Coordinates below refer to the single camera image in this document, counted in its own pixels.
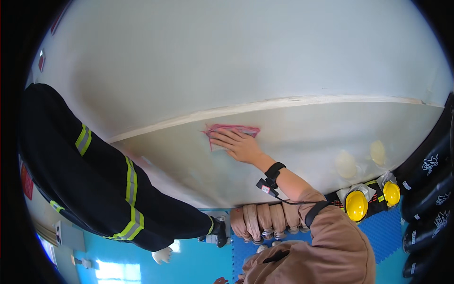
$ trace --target yellow helmet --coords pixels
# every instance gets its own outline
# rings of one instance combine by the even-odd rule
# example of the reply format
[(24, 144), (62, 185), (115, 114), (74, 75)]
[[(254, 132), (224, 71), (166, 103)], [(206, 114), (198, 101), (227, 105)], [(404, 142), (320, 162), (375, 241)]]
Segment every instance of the yellow helmet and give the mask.
[(397, 184), (387, 181), (383, 186), (383, 195), (385, 196), (388, 207), (393, 207), (399, 203), (400, 189)]
[(361, 191), (352, 191), (345, 199), (345, 211), (348, 217), (355, 222), (362, 220), (366, 216), (368, 207), (366, 197)]

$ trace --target red sign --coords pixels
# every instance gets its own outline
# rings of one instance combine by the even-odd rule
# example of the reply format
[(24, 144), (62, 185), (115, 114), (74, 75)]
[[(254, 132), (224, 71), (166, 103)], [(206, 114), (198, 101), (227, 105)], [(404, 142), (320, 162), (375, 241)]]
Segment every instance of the red sign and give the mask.
[(33, 194), (33, 181), (31, 180), (30, 175), (25, 169), (25, 165), (22, 164), (22, 168), (20, 169), (20, 179), (22, 180), (22, 189), (24, 190), (25, 196), (27, 196), (30, 200)]

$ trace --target shoe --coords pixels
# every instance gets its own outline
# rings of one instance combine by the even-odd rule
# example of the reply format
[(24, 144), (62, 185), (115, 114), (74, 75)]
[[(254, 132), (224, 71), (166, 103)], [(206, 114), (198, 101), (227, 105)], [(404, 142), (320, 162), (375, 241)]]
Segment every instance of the shoe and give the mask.
[(223, 247), (227, 243), (227, 236), (226, 236), (226, 223), (224, 221), (219, 221), (214, 217), (210, 218), (213, 220), (213, 231), (210, 234), (217, 236), (216, 246), (218, 248)]
[(259, 245), (257, 248), (257, 253), (261, 253), (262, 251), (266, 250), (268, 246), (266, 244)]

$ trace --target person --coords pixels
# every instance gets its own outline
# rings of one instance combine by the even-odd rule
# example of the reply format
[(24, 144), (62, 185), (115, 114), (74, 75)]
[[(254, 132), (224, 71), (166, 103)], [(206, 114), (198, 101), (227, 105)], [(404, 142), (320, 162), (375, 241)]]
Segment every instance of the person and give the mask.
[[(227, 149), (237, 161), (256, 166), (265, 173), (276, 163), (264, 154), (256, 140), (237, 130), (220, 129), (210, 141)], [(281, 168), (276, 183), (294, 203), (325, 201), (304, 179)], [(302, 223), (312, 204), (298, 206)], [(245, 260), (237, 284), (252, 283), (373, 283), (375, 257), (369, 240), (340, 208), (329, 205), (318, 212), (311, 225), (312, 245), (287, 241)]]
[(30, 85), (21, 98), (21, 159), (49, 204), (73, 224), (151, 252), (168, 262), (175, 239), (217, 235), (225, 223), (154, 188), (129, 157), (77, 119), (46, 84)]

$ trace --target blue foam mat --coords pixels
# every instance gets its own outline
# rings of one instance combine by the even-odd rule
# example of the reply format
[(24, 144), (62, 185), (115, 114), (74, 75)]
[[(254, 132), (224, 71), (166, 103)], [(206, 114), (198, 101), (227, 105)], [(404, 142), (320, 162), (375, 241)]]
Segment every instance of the blue foam mat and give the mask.
[[(402, 233), (400, 224), (400, 208), (390, 211), (382, 211), (364, 221), (358, 227), (369, 238), (370, 245), (374, 251), (375, 262), (379, 264), (388, 256), (393, 254), (402, 245)], [(311, 233), (301, 233), (292, 235), (287, 233), (287, 237), (282, 241), (298, 239), (312, 242)], [(263, 243), (271, 247), (275, 239), (264, 241)], [(246, 244), (243, 239), (232, 236), (232, 270), (234, 282), (238, 280), (238, 274), (243, 273), (242, 267), (244, 259), (256, 253), (258, 245), (252, 242)]]

